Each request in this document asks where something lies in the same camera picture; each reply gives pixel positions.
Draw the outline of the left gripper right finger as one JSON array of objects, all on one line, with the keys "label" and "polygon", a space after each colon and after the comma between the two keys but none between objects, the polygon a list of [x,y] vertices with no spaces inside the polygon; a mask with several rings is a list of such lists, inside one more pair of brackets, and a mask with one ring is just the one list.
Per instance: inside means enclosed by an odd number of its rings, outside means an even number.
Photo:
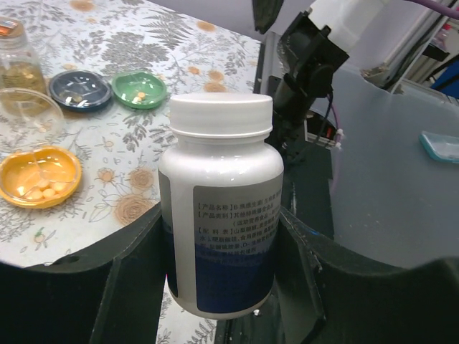
[{"label": "left gripper right finger", "polygon": [[393,267],[280,213],[275,277],[288,343],[456,343],[458,260]]}]

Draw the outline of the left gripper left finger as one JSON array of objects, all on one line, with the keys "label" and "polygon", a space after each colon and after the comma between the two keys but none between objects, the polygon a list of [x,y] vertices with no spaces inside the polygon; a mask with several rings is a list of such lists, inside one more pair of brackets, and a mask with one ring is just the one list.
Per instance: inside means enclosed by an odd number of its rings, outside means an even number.
[{"label": "left gripper left finger", "polygon": [[27,268],[1,265],[3,343],[154,343],[164,292],[161,208]]}]

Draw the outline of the yellow round pill case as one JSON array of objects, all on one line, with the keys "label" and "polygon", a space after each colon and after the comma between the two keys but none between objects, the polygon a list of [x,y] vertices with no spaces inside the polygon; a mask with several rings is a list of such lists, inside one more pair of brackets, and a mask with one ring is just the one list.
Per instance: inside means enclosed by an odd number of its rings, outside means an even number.
[{"label": "yellow round pill case", "polygon": [[[49,181],[49,188],[54,182],[65,182],[67,188],[51,199],[28,200],[28,194],[39,189],[37,183],[42,179]],[[1,197],[25,209],[47,209],[63,203],[74,194],[81,180],[78,158],[56,146],[12,153],[1,162]]]}]

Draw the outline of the white blue pill bottle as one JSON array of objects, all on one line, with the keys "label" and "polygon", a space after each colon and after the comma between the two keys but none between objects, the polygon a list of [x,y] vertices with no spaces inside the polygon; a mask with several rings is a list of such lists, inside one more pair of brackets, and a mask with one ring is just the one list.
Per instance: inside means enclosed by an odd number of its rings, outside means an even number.
[{"label": "white blue pill bottle", "polygon": [[266,143],[270,133],[173,134],[158,162],[171,295],[199,317],[247,315],[273,287],[283,159]]}]

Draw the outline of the clear pill case lid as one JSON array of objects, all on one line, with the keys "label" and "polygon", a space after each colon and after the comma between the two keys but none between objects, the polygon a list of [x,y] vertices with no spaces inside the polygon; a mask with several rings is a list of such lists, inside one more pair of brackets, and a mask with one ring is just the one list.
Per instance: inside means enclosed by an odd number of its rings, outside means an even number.
[{"label": "clear pill case lid", "polygon": [[2,155],[51,145],[64,124],[61,108],[49,96],[24,88],[1,90]]}]

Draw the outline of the white bottle cap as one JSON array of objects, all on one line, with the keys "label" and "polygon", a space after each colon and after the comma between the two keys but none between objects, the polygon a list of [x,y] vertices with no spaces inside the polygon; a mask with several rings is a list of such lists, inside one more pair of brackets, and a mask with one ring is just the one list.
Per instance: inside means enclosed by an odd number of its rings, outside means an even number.
[{"label": "white bottle cap", "polygon": [[250,138],[273,129],[273,99],[252,93],[189,93],[169,100],[170,129],[195,138]]}]

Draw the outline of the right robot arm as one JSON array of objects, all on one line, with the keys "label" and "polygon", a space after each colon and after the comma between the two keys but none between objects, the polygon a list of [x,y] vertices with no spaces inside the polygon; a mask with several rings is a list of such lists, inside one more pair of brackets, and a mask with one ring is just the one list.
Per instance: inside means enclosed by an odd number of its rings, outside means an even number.
[{"label": "right robot arm", "polygon": [[331,98],[334,72],[388,1],[313,1],[278,41],[284,72],[273,96],[270,142],[281,152],[318,98]]}]

